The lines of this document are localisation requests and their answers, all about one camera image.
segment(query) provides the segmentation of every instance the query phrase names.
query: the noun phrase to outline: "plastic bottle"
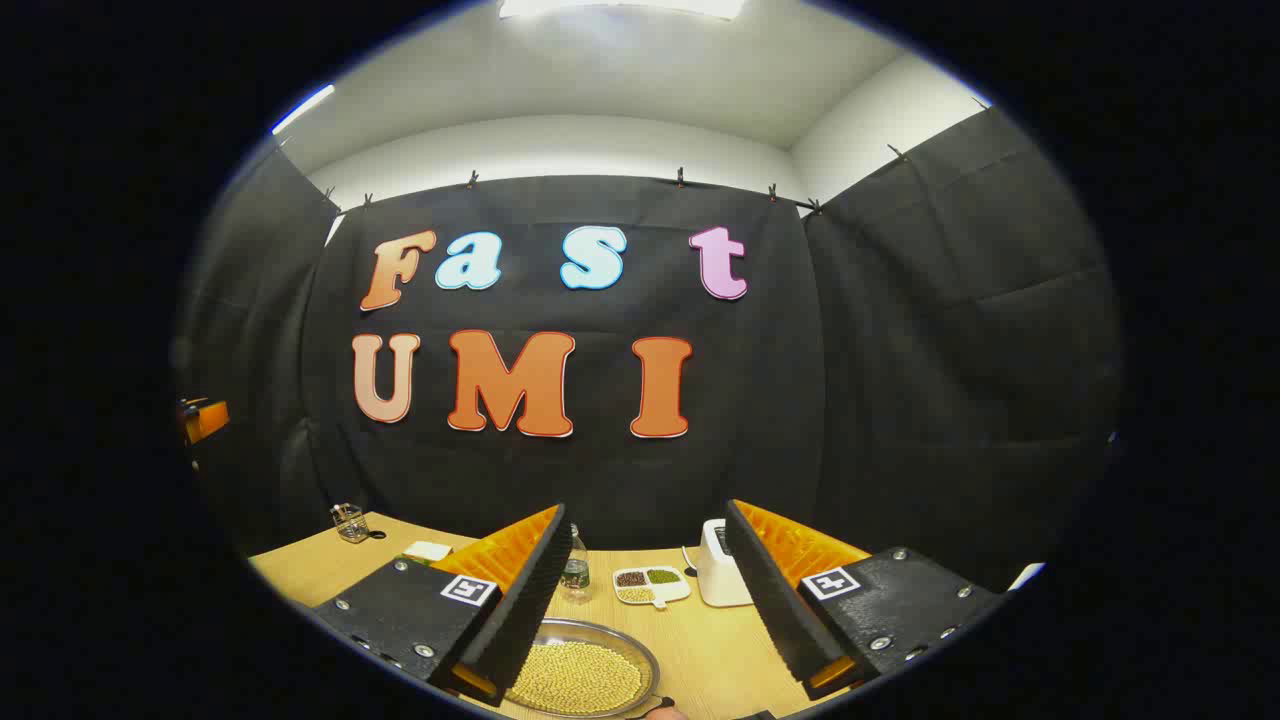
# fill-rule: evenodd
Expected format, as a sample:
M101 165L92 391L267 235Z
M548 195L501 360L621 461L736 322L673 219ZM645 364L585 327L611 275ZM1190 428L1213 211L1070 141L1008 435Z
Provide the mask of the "plastic bottle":
M564 564L564 573L561 574L561 584L564 585L571 598L586 597L586 588L591 584L591 570L586 562L586 546L577 534L577 525L570 523L570 533L573 536L573 547L568 552L568 561Z

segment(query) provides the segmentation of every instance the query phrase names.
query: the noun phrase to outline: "yellow beans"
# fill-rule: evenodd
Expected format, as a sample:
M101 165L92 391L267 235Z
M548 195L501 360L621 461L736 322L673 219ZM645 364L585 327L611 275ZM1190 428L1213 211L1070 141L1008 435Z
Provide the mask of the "yellow beans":
M535 644L511 691L529 705L586 715L621 707L640 692L640 669L590 643Z
M649 588L618 588L618 597L627 602L649 602L653 600L653 591Z

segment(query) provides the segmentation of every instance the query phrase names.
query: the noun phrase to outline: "wooden table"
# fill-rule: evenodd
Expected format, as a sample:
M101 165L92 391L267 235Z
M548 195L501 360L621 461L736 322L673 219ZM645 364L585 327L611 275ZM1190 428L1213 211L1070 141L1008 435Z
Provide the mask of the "wooden table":
M366 518L371 530L387 533L385 539L370 538L352 544L330 528L256 555L250 562L282 594L315 607L390 562L415 541L445 543L454 550L474 542L474 538L411 525L376 512ZM696 552L696 547L689 548L695 564ZM589 560L591 592L586 601L572 602L557 589L547 616L596 623L640 641L658 659L658 694L675 698L676 707L690 720L732 720L762 710L781 719L817 705L787 673L755 607L709 606L701 600L696 578L687 578L692 593L668 603L666 610L625 605L613 596L611 578L621 568L671 565L684 569L678 547L590 551ZM845 692L849 691L842 689L828 698ZM634 715L648 707L641 706ZM511 701L503 701L498 712L521 720L550 717Z

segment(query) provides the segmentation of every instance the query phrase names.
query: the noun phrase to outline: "glass cup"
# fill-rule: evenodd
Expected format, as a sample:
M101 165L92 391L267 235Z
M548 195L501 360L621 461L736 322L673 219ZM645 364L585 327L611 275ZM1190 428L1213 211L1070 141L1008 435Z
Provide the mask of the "glass cup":
M356 505L343 502L329 509L338 536L347 542L364 542L369 537L369 523L365 512Z

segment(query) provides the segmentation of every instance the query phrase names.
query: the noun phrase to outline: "orange object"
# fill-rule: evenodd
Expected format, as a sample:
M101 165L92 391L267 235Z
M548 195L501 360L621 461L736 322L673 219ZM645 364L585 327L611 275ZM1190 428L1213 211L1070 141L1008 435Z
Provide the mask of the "orange object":
M516 429L534 437L568 437L573 423L564 416L564 363L573 346L573 338L564 333L534 333L507 370L492 334L453 333L449 347L458 354L458 384L449 427L483 430L486 421L477 400L483 396L493 424L506 430L524 398L525 413L516 420Z
M357 334L351 338L351 348L356 351L355 388L356 405L369 419L379 423L398 423L408 415L408 406L413 397L413 354L422 345L422 341L412 333L393 334L388 345L396 359L392 370L396 378L392 386L390 400L378 396L375 387L378 366L378 350L383 346L383 338L375 334Z
M538 541L556 518L559 506L553 505L497 533L485 536L462 550L431 565L436 570L454 575L470 575L498 583L503 594L511 592L511 583L524 569Z
M791 589L800 587L800 579L850 562L867 560L872 555L818 530L769 512L762 507L735 500L735 505L760 537L769 557L787 579Z
M369 293L360 301L360 309L369 313L399 302L401 291L396 287L396 278L408 284L417 273L419 254L430 252L433 247L435 233L431 231L390 240L375 247L378 261L374 264L374 279L369 283Z
M631 343L640 359L640 415L631 421L631 434L643 438L673 438L689 432L680 415L680 369L694 354L689 341L677 337L643 337Z
M214 402L200 407L186 418L187 442L196 445L206 437L223 429L230 421L225 402Z

